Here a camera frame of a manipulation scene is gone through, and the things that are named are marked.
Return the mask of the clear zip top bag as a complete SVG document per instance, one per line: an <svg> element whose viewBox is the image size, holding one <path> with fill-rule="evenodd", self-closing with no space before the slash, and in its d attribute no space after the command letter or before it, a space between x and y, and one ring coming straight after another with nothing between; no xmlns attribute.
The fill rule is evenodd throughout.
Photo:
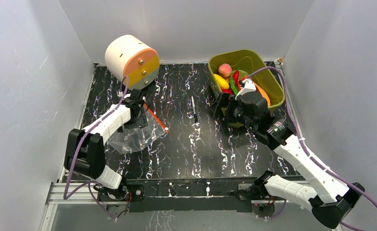
<svg viewBox="0 0 377 231"><path fill-rule="evenodd" d="M145 104L140 117L132 124L120 127L109 138L108 145L119 154L139 152L157 139L164 137L168 131L169 129Z"/></svg>

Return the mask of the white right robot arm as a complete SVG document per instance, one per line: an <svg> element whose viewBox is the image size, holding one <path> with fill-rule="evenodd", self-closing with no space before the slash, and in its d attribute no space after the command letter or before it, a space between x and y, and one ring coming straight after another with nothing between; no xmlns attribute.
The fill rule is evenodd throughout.
<svg viewBox="0 0 377 231"><path fill-rule="evenodd" d="M238 198L253 200L281 197L309 209L324 226L335 229L355 207L363 190L361 184L348 186L321 169L313 155L307 155L295 129L284 119L271 115L267 101L257 92L244 95L221 93L210 106L214 119L240 123L253 132L259 142L283 157L304 177L308 186L265 171L246 189L236 191Z"/></svg>

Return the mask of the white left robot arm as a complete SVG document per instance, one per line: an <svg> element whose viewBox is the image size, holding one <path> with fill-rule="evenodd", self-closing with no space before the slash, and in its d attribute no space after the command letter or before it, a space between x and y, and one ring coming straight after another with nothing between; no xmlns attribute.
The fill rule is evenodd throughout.
<svg viewBox="0 0 377 231"><path fill-rule="evenodd" d="M114 200L124 200L128 194L126 181L106 163L105 145L109 138L124 128L144 128L145 93L134 89L111 105L90 125L72 129L68 134L64 168L69 171L67 181L74 173L99 184L96 188Z"/></svg>

